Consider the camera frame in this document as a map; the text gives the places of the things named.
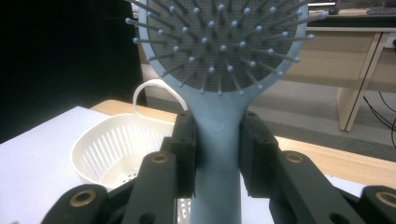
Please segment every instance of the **white basket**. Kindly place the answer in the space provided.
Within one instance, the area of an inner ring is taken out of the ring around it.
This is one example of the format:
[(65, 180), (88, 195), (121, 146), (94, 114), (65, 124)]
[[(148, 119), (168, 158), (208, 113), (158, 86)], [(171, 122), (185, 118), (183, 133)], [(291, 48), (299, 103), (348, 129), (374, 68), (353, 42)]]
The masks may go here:
[[(134, 92), (134, 113), (106, 119), (84, 133), (72, 152), (73, 166), (86, 184), (99, 184), (113, 190), (135, 178), (143, 158), (160, 149), (165, 136), (171, 136), (174, 124), (142, 116), (137, 111), (136, 99), (146, 86), (167, 89), (187, 110), (186, 103), (162, 80), (153, 79), (140, 85)], [(178, 202), (179, 221), (188, 219), (189, 200)]]

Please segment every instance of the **basket handle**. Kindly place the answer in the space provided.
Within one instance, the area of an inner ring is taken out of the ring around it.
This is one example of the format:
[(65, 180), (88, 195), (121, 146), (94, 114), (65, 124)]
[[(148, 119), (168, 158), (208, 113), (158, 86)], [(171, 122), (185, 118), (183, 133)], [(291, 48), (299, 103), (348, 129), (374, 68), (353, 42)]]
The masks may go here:
[(168, 85), (166, 85), (165, 82), (162, 81), (161, 79), (152, 79), (147, 82), (144, 82), (143, 84), (138, 86), (136, 88), (136, 90), (134, 91), (134, 99), (133, 99), (134, 112), (136, 114), (138, 114), (139, 116), (142, 116), (142, 115), (137, 110), (137, 105), (136, 105), (137, 96), (147, 86), (158, 86), (158, 87), (166, 89), (167, 91), (169, 91), (169, 93), (171, 93), (172, 95), (175, 96), (175, 98), (178, 100), (178, 102), (181, 104), (181, 106), (183, 107), (184, 110), (188, 110), (186, 102), (183, 100), (183, 98), (181, 98), (181, 96), (179, 94), (177, 94), (177, 92), (175, 92), (172, 88), (170, 88)]

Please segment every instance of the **hairbrush bristle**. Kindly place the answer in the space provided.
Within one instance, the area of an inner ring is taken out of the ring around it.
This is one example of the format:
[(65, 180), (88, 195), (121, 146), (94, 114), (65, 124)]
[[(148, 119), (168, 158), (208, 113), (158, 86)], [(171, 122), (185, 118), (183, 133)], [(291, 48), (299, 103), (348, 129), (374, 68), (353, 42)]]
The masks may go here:
[(296, 41), (312, 35), (297, 35), (297, 26), (323, 19), (303, 15), (300, 7), (310, 0), (148, 0), (144, 7), (147, 19), (127, 20), (128, 24), (147, 29), (149, 40), (135, 43), (151, 45), (164, 68), (161, 76), (179, 80), (201, 93), (237, 91), (276, 74), (283, 61), (297, 63), (289, 53)]

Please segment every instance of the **table surface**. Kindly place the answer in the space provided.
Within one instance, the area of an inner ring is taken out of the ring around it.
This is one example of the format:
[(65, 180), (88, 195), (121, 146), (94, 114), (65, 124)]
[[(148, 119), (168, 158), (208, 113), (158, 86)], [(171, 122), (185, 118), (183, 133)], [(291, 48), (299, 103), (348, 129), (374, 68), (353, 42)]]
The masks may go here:
[[(161, 110), (137, 107), (147, 117), (175, 122), (177, 115)], [(131, 104), (108, 100), (91, 108), (107, 115), (133, 113)], [(396, 189), (396, 162), (383, 161), (349, 153), (334, 148), (321, 147), (304, 142), (277, 137), (282, 150), (293, 150), (308, 156), (325, 175), (339, 177), (363, 185), (385, 185)]]

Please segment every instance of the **hairbrush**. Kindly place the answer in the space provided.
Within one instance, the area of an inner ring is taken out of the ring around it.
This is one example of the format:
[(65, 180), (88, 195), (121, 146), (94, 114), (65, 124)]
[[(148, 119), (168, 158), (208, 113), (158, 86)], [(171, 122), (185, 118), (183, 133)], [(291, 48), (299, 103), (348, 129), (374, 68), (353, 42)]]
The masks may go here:
[(239, 123), (285, 75), (306, 40), (310, 0), (129, 0), (136, 44), (197, 123), (192, 224), (241, 223)]

